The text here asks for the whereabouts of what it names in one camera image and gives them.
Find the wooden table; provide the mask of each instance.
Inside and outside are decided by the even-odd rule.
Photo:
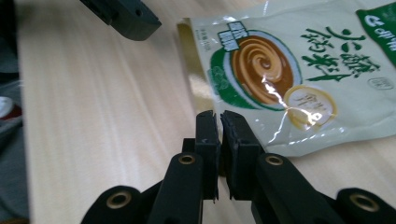
[[[159,180],[194,137],[191,89],[177,35],[181,18],[263,0],[145,0],[163,26],[134,42],[78,0],[16,0],[33,223],[79,223],[117,185]],[[396,206],[396,137],[343,144],[293,162],[319,191],[370,190]],[[205,202],[204,223],[254,223],[249,203]]]

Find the wood grain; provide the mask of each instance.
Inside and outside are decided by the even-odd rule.
[[[163,26],[125,39],[78,0],[16,0],[33,223],[79,223],[106,189],[161,180],[195,114],[176,24],[259,0],[146,0]],[[344,144],[293,162],[331,197],[368,189],[396,206],[396,138]],[[249,203],[205,203],[204,223],[254,223]]]

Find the brown swirl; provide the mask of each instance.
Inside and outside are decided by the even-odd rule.
[[[233,73],[253,98],[279,104],[293,85],[293,75],[286,56],[270,40],[251,35],[239,40],[239,50],[232,53]]]

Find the shiny plastic packaging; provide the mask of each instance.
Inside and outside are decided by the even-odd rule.
[[[392,0],[266,1],[178,30],[198,109],[242,114],[269,152],[396,134]]]

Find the green label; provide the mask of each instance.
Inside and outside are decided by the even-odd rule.
[[[356,11],[361,25],[396,66],[396,3]]]

